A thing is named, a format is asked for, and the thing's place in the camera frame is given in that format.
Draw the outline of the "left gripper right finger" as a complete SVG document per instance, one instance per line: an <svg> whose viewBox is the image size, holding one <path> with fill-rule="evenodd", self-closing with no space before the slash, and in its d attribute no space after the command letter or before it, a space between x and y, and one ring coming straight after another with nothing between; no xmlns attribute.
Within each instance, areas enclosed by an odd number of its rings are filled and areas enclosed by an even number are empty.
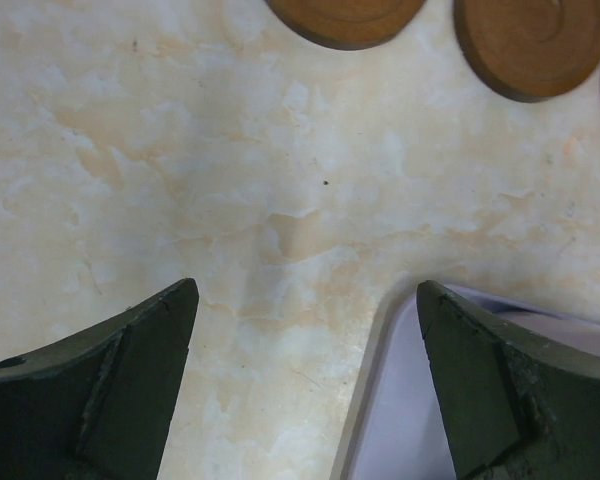
<svg viewBox="0 0 600 480"><path fill-rule="evenodd" d="M418 285L420 329L459 479L600 479L600 356Z"/></svg>

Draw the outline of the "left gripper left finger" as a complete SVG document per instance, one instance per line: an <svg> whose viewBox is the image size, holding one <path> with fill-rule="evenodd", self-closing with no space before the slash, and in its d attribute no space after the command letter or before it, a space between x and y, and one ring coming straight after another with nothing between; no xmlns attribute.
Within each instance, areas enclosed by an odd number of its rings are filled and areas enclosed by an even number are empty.
<svg viewBox="0 0 600 480"><path fill-rule="evenodd" d="M156 478L198 303L185 278L0 361L0 479Z"/></svg>

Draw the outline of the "dark wooden coaster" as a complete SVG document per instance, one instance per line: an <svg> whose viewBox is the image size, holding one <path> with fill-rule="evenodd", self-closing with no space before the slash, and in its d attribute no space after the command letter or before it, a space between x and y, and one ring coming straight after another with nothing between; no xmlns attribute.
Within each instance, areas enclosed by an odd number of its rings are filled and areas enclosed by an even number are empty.
<svg viewBox="0 0 600 480"><path fill-rule="evenodd" d="M363 50L397 36L417 15L423 0L268 0L291 30L336 50Z"/></svg>
<svg viewBox="0 0 600 480"><path fill-rule="evenodd" d="M563 95L600 62L600 1L456 1L453 19L474 73L515 101Z"/></svg>

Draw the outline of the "purple glass cup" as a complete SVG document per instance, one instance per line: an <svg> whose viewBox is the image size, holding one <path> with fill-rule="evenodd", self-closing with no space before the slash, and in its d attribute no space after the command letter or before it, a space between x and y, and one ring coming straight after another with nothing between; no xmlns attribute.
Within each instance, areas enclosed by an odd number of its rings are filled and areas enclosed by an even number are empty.
<svg viewBox="0 0 600 480"><path fill-rule="evenodd" d="M600 357L600 325L527 310L509 310L499 316L536 334Z"/></svg>

